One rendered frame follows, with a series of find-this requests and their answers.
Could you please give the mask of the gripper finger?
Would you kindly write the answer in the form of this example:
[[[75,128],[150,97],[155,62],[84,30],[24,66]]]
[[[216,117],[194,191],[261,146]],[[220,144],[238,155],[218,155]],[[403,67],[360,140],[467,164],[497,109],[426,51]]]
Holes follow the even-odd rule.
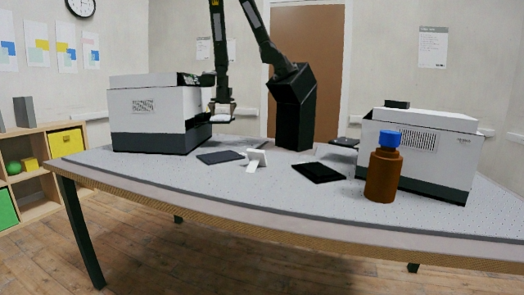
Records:
[[[207,106],[208,106],[209,109],[210,109],[211,115],[212,115],[212,116],[215,116],[215,103],[207,104]]]
[[[233,113],[236,109],[237,104],[230,104],[230,118],[233,118]]]

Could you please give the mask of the brown bottle with blue cap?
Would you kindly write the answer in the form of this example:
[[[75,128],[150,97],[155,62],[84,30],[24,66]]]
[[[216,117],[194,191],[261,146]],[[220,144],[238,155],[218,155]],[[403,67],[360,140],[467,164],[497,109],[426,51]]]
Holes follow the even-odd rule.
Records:
[[[376,203],[389,204],[395,200],[404,158],[396,148],[401,133],[380,130],[376,151],[370,153],[364,196]]]

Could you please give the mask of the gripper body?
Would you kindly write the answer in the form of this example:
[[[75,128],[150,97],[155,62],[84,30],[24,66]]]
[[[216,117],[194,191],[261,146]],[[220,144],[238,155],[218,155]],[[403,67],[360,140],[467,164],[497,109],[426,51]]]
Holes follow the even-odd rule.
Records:
[[[234,98],[228,98],[228,86],[220,88],[216,87],[216,98],[211,98],[209,103],[219,103],[219,104],[237,104],[234,101]]]

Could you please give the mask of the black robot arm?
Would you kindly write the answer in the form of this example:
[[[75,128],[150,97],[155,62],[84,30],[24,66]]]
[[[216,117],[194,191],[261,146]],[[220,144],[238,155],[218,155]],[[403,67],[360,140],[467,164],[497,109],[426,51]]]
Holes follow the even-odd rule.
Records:
[[[248,20],[251,30],[258,43],[262,63],[273,65],[273,80],[275,83],[294,75],[299,71],[296,62],[287,60],[286,55],[281,54],[280,49],[270,40],[267,29],[261,18],[255,0],[238,0]],[[214,87],[221,89],[228,86],[228,52],[224,18],[224,0],[209,0],[210,23],[214,45],[215,70],[203,71],[201,73],[201,87]],[[276,69],[275,69],[276,68]],[[218,72],[217,72],[218,70]],[[217,74],[217,73],[218,74]]]

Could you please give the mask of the white multi-well plate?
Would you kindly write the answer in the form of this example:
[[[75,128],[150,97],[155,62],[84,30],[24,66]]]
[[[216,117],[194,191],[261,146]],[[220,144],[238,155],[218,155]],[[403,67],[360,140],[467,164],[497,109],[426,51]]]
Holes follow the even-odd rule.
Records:
[[[214,120],[214,121],[226,121],[226,120],[231,120],[230,116],[228,116],[227,118],[224,118],[226,117],[227,115],[216,115],[216,116],[212,116],[210,118],[210,120]]]

